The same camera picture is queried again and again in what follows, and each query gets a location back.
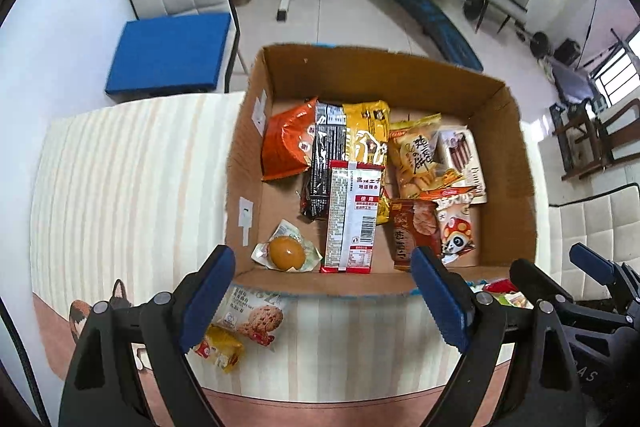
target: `barcode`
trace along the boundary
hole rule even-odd
[[[376,231],[376,216],[362,216],[360,229],[360,242],[373,243],[373,235]]]

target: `blue cushion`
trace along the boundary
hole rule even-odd
[[[215,90],[230,21],[208,13],[127,22],[104,90]]]

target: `yellow candy wrapper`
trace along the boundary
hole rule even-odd
[[[385,167],[386,142],[389,137],[388,104],[382,100],[346,103],[342,110],[347,120],[347,159]],[[376,224],[380,225],[388,220],[389,199],[386,192],[381,190]]]
[[[193,350],[203,359],[210,359],[216,367],[229,373],[239,362],[244,346],[228,331],[210,325],[201,343]]]

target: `black snack package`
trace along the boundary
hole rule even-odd
[[[308,219],[327,217],[331,160],[346,160],[347,121],[337,105],[316,104],[316,137],[311,154],[311,168],[302,187],[300,212]]]

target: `metal screw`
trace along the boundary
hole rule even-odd
[[[538,307],[540,308],[540,311],[546,314],[553,313],[554,311],[553,304],[551,304],[548,301],[540,301],[540,304],[538,304]]]
[[[169,292],[160,292],[154,296],[154,302],[156,304],[167,304],[171,300],[171,293]]]
[[[491,304],[494,301],[494,298],[487,292],[479,292],[476,293],[476,301],[486,306],[487,304]]]
[[[107,311],[109,303],[107,301],[100,301],[94,304],[94,313],[104,313]]]

